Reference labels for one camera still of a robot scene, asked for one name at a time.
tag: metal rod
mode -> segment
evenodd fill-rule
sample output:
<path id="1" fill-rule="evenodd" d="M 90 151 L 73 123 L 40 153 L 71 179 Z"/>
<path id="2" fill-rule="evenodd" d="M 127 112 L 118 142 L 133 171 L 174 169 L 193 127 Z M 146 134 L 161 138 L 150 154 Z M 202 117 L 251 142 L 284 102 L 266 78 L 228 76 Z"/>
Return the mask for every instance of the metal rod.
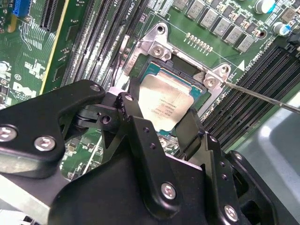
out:
<path id="1" fill-rule="evenodd" d="M 293 112 L 293 113 L 298 113 L 298 114 L 300 114 L 300 109 L 298 109 L 298 108 L 296 108 L 296 107 L 294 107 L 294 106 L 291 106 L 291 105 L 289 105 L 289 104 L 286 104 L 286 103 L 277 101 L 277 100 L 275 100 L 275 99 L 272 99 L 272 98 L 270 98 L 270 97 L 267 97 L 267 96 L 258 94 L 258 93 L 254 92 L 254 91 L 251 91 L 251 90 L 248 90 L 248 89 L 246 89 L 246 88 L 240 87 L 240 86 L 235 85 L 235 84 L 233 84 L 233 83 L 229 83 L 229 82 L 227 82 L 227 81 L 224 81 L 224 84 L 227 85 L 227 86 L 230 87 L 230 88 L 234 88 L 234 89 L 236 89 L 236 90 L 242 91 L 242 92 L 244 92 L 244 93 L 246 93 L 246 94 L 249 94 L 249 95 L 251 95 L 251 96 L 254 96 L 254 97 L 256 97 L 256 98 L 259 98 L 259 99 L 261 99 L 261 100 L 264 100 L 264 101 L 266 101 L 266 102 L 269 102 L 269 103 L 271 103 L 271 104 L 273 104 L 273 105 L 277 105 L 277 106 L 279 106 L 279 107 L 281 107 L 281 108 L 287 109 L 287 110 L 289 110 L 289 111 L 291 111 L 291 112 Z"/>

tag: mounting hole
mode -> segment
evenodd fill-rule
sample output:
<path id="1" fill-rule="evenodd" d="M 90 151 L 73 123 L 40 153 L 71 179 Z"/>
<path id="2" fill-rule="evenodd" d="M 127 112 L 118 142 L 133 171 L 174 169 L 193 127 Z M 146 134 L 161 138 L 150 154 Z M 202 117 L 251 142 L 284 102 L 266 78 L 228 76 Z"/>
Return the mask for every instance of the mounting hole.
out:
<path id="1" fill-rule="evenodd" d="M 223 180 L 228 180 L 227 176 L 225 174 L 222 174 Z"/>
<path id="2" fill-rule="evenodd" d="M 258 38 L 259 39 L 264 39 L 267 36 L 267 31 L 263 30 L 259 35 Z"/>
<path id="3" fill-rule="evenodd" d="M 158 33 L 158 34 L 163 34 L 164 32 L 165 32 L 165 28 L 164 28 L 164 27 L 159 26 L 159 27 L 157 28 L 157 33 Z"/>
<path id="4" fill-rule="evenodd" d="M 98 85 L 92 85 L 92 86 L 90 86 L 90 88 L 92 89 L 92 90 L 94 90 L 94 91 L 100 91 L 100 88 L 99 88 L 99 86 Z"/>
<path id="5" fill-rule="evenodd" d="M 226 74 L 228 72 L 229 72 L 229 68 L 228 67 L 222 67 L 222 69 L 221 69 L 221 73 L 222 74 Z"/>
<path id="6" fill-rule="evenodd" d="M 144 131 L 145 133 L 149 133 L 148 127 L 144 127 L 144 128 L 143 128 L 143 131 Z"/>
<path id="7" fill-rule="evenodd" d="M 108 124 L 111 121 L 111 118 L 109 116 L 104 116 L 101 118 L 101 123 Z"/>
<path id="8" fill-rule="evenodd" d="M 155 149 L 155 148 L 156 148 L 156 145 L 155 145 L 154 143 L 151 143 L 151 144 L 150 144 L 150 148 L 151 148 L 151 149 Z"/>

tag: metal bracket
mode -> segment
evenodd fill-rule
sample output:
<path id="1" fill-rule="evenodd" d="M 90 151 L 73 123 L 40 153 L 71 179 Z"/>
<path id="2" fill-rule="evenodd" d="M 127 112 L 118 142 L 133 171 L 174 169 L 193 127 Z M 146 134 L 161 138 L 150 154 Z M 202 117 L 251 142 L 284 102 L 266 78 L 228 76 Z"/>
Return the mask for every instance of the metal bracket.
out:
<path id="1" fill-rule="evenodd" d="M 211 70 L 170 44 L 168 42 L 168 26 L 164 22 L 157 23 L 141 40 L 137 42 L 122 75 L 129 76 L 130 71 L 135 65 L 135 62 L 140 54 L 151 55 L 162 61 L 169 60 L 171 58 L 171 54 L 174 54 L 180 59 L 201 70 L 202 74 L 205 74 L 204 79 L 199 79 L 198 75 L 194 76 L 195 80 L 204 83 L 205 87 L 211 94 L 209 99 L 198 112 L 199 117 L 204 115 L 204 113 L 210 108 L 211 104 L 222 93 L 224 90 L 222 83 L 227 81 L 227 78 L 231 72 L 231 66 L 227 63 L 222 63 L 218 67 Z"/>

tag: black plastic mount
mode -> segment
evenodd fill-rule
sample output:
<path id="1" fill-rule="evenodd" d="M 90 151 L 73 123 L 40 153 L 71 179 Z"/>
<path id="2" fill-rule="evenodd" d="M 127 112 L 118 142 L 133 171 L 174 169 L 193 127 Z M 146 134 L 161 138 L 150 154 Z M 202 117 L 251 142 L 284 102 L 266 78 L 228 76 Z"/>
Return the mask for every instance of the black plastic mount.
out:
<path id="1" fill-rule="evenodd" d="M 99 103 L 105 91 L 84 80 L 0 111 L 0 126 L 11 127 L 16 138 L 0 143 L 0 172 L 45 178 L 55 173 L 65 153 L 65 136 L 78 110 Z M 48 136 L 55 141 L 51 151 L 40 151 L 34 141 Z"/>

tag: black memory slot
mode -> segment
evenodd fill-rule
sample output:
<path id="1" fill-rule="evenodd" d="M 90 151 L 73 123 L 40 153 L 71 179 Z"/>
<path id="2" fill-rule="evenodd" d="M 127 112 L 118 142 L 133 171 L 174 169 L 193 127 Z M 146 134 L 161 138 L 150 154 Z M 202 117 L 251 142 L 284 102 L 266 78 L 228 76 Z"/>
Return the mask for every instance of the black memory slot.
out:
<path id="1" fill-rule="evenodd" d="M 115 3 L 114 0 L 108 0 L 105 3 L 105 6 L 104 6 L 103 10 L 101 11 L 101 16 L 98 19 L 98 22 L 96 24 L 96 28 L 95 28 L 95 30 L 93 32 L 93 35 L 92 35 L 91 40 L 90 40 L 90 43 L 89 43 L 89 45 L 87 47 L 87 52 L 89 52 L 90 54 L 93 51 L 93 49 L 94 49 L 94 47 L 96 45 L 96 42 L 98 41 L 98 39 L 100 37 L 101 32 L 105 28 L 105 21 L 108 21 L 108 19 L 107 19 L 108 13 L 109 13 L 110 9 L 112 7 L 114 7 L 114 3 Z M 119 12 L 119 9 L 120 9 L 122 3 L 123 3 L 123 1 L 119 0 L 117 2 L 117 4 L 115 4 L 114 13 L 113 13 L 112 17 L 109 19 L 109 21 L 111 21 L 111 24 L 115 20 L 115 17 L 116 17 L 116 15 Z M 106 40 L 106 38 L 107 38 L 107 35 L 104 35 L 102 37 L 102 39 L 104 39 L 104 40 Z M 83 61 L 81 63 L 81 66 L 80 66 L 80 69 L 79 69 L 79 72 L 78 72 L 77 81 L 79 81 L 79 80 L 81 80 L 83 78 L 83 73 L 86 71 L 86 67 L 87 67 L 89 59 L 90 59 L 90 56 L 85 57 L 83 59 Z"/>
<path id="2" fill-rule="evenodd" d="M 280 91 L 280 93 L 278 93 L 274 98 L 275 99 L 282 99 L 299 82 L 300 82 L 300 76 L 297 76 L 297 77 L 293 78 L 292 81 L 290 81 L 289 83 L 286 84 L 287 87 L 282 89 Z M 249 129 L 251 129 L 251 127 L 254 126 L 256 124 L 256 122 L 259 121 L 259 119 L 265 115 L 265 112 L 269 111 L 273 107 L 272 104 L 266 103 L 265 101 L 262 101 L 262 100 L 258 100 L 258 104 L 260 104 L 260 107 L 253 113 L 255 116 L 250 117 L 251 118 L 250 120 L 248 120 L 248 121 L 244 122 L 243 124 L 239 125 L 237 127 L 236 132 L 233 135 L 228 136 L 228 138 L 225 139 L 222 142 L 222 147 L 223 147 L 224 150 L 228 149 L 240 137 L 242 137 L 246 132 L 248 132 Z"/>
<path id="3" fill-rule="evenodd" d="M 134 18 L 133 18 L 133 21 L 132 21 L 132 23 L 130 24 L 130 27 L 129 27 L 129 29 L 128 29 L 128 32 L 127 32 L 127 35 L 128 35 L 128 36 L 131 37 L 131 36 L 133 35 L 133 33 L 134 33 L 135 29 L 136 29 L 136 26 L 138 25 L 138 23 L 139 23 L 139 21 L 140 21 L 140 19 L 141 19 L 141 16 L 143 15 L 143 13 L 144 13 L 144 11 L 145 11 L 145 9 L 146 9 L 146 7 L 147 7 L 149 1 L 150 1 L 150 0 L 143 0 L 143 1 L 141 2 L 141 5 L 140 5 L 140 7 L 138 8 L 138 10 L 137 10 L 137 12 L 136 12 L 136 14 L 135 14 L 135 16 L 134 16 Z"/>
<path id="4" fill-rule="evenodd" d="M 97 64 L 94 67 L 94 70 L 93 70 L 92 76 L 91 76 L 91 80 L 93 80 L 93 81 L 96 81 L 97 76 L 99 75 L 101 66 L 103 65 L 103 60 L 105 59 L 107 53 L 110 51 L 110 49 L 115 41 L 115 38 L 119 33 L 120 27 L 123 25 L 124 22 L 126 22 L 125 19 L 126 19 L 129 7 L 130 7 L 130 3 L 131 3 L 131 0 L 125 0 L 125 3 L 122 5 L 122 9 L 119 12 L 119 16 L 117 17 L 117 19 L 112 27 L 112 30 L 108 37 L 108 40 L 106 41 L 102 52 L 98 56 Z"/>
<path id="5" fill-rule="evenodd" d="M 288 55 L 286 57 L 280 58 L 279 61 L 272 62 L 270 64 L 270 70 L 266 73 L 264 76 L 265 79 L 260 80 L 256 79 L 249 88 L 255 92 L 261 93 L 262 89 L 270 82 L 270 80 L 273 78 L 272 74 L 277 74 L 283 67 L 286 65 L 287 61 L 289 60 Z M 236 116 L 239 115 L 239 113 L 243 110 L 244 107 L 247 106 L 248 102 L 251 101 L 251 96 L 243 94 L 242 92 L 239 92 L 241 95 L 239 99 L 234 102 L 234 104 L 231 106 L 231 109 L 223 114 L 222 121 L 215 124 L 211 128 L 211 130 L 214 130 L 215 132 L 220 131 L 222 127 L 227 127 L 229 124 L 234 123 L 236 121 Z"/>
<path id="6" fill-rule="evenodd" d="M 90 5 L 88 6 L 88 9 L 85 13 L 85 19 L 82 23 L 81 30 L 79 32 L 79 35 L 76 37 L 75 44 L 72 49 L 72 55 L 70 57 L 70 61 L 68 64 L 68 68 L 64 75 L 64 83 L 63 85 L 66 85 L 68 81 L 70 80 L 70 83 L 73 83 L 78 76 L 78 70 L 80 68 L 82 59 L 84 57 L 85 49 L 89 44 L 90 36 L 93 33 L 93 30 L 95 28 L 96 21 L 98 19 L 98 16 L 102 10 L 103 4 L 105 0 L 102 0 L 101 4 L 96 9 L 96 16 L 94 17 L 93 21 L 91 22 L 91 27 L 88 28 L 90 19 L 92 16 L 94 16 L 94 7 L 97 0 L 93 0 Z"/>
<path id="7" fill-rule="evenodd" d="M 282 71 L 285 72 L 282 73 L 281 77 L 280 78 L 273 77 L 270 80 L 269 85 L 265 85 L 264 88 L 259 92 L 269 97 L 274 96 L 274 93 L 276 93 L 280 88 L 282 88 L 282 85 L 291 77 L 291 74 L 293 74 L 298 68 L 299 68 L 298 62 L 294 62 L 292 65 L 286 65 L 282 67 Z M 231 126 L 224 126 L 224 128 L 227 129 L 228 132 L 226 132 L 226 134 L 224 132 L 218 134 L 218 137 L 221 140 L 221 142 L 225 142 L 229 136 L 232 136 L 234 133 L 236 133 L 234 127 L 238 126 L 240 123 L 243 123 L 247 121 L 249 118 L 251 118 L 251 115 L 254 112 L 256 112 L 258 108 L 261 109 L 261 105 L 264 103 L 264 101 L 261 101 L 249 95 L 247 95 L 247 98 L 248 101 L 244 102 L 244 106 L 240 109 L 239 113 L 235 116 L 233 120 L 233 124 L 231 124 Z"/>
<path id="8" fill-rule="evenodd" d="M 258 60 L 252 68 L 238 81 L 238 85 L 244 88 L 249 86 L 261 75 L 261 73 L 270 65 L 272 61 L 282 52 L 277 47 L 270 47 L 265 53 L 265 60 Z M 221 104 L 217 105 L 215 110 L 205 120 L 204 125 L 207 130 L 210 130 L 214 124 L 221 119 L 222 115 L 230 109 L 230 107 L 236 102 L 241 96 L 240 92 L 231 90 L 229 94 L 224 98 Z"/>
<path id="9" fill-rule="evenodd" d="M 238 85 L 281 100 L 300 80 L 297 51 L 291 52 L 285 40 L 277 38 L 268 50 L 238 81 Z M 249 132 L 273 107 L 265 101 L 237 90 L 231 90 L 204 121 L 204 128 L 212 133 L 223 150 Z"/>

